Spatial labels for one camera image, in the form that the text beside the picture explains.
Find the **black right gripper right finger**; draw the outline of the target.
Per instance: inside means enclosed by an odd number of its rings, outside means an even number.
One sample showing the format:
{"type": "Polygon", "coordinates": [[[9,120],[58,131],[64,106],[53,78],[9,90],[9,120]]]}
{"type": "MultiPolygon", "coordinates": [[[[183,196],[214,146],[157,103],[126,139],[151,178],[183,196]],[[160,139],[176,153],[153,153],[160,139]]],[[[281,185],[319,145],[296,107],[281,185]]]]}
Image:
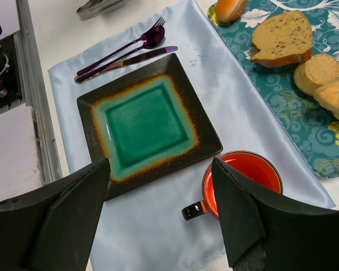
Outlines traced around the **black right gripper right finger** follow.
{"type": "Polygon", "coordinates": [[[218,158],[212,180],[233,270],[339,270],[339,211],[278,194],[218,158]]]}

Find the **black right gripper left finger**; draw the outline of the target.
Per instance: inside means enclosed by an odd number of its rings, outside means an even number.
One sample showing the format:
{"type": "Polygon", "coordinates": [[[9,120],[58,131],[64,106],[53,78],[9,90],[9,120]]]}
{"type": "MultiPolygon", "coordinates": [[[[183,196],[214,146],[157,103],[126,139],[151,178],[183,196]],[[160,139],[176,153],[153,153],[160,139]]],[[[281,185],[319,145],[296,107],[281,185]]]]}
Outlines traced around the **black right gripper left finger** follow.
{"type": "Polygon", "coordinates": [[[85,270],[110,179],[104,158],[0,202],[0,270],[85,270]]]}

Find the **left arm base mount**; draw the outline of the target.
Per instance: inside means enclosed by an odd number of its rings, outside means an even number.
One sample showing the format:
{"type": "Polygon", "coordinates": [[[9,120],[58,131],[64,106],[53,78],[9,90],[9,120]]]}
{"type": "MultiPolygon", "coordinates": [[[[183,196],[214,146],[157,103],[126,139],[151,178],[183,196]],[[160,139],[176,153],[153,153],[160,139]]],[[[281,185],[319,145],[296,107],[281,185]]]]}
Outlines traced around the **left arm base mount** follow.
{"type": "Polygon", "coordinates": [[[14,36],[0,40],[0,109],[22,100],[14,36]]]}

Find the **metal serving tongs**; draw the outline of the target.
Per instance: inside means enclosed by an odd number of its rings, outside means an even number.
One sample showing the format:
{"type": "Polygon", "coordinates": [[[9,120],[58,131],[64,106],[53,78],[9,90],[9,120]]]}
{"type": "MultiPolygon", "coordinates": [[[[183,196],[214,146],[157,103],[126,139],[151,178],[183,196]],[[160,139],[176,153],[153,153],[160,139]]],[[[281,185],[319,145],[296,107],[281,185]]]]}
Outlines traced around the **metal serving tongs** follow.
{"type": "Polygon", "coordinates": [[[116,11],[125,6],[125,0],[90,0],[76,10],[76,14],[83,21],[94,18],[100,14],[116,11]]]}

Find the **brown bread slice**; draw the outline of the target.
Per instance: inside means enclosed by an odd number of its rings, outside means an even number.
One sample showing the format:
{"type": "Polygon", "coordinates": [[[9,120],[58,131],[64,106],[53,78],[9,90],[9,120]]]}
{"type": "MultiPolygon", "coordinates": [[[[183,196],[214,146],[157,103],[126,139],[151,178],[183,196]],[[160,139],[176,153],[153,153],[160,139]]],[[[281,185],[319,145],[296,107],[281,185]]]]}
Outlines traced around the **brown bread slice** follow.
{"type": "Polygon", "coordinates": [[[311,24],[299,10],[272,16],[260,23],[252,35],[257,52],[250,61],[267,68],[302,63],[312,56],[311,24]]]}

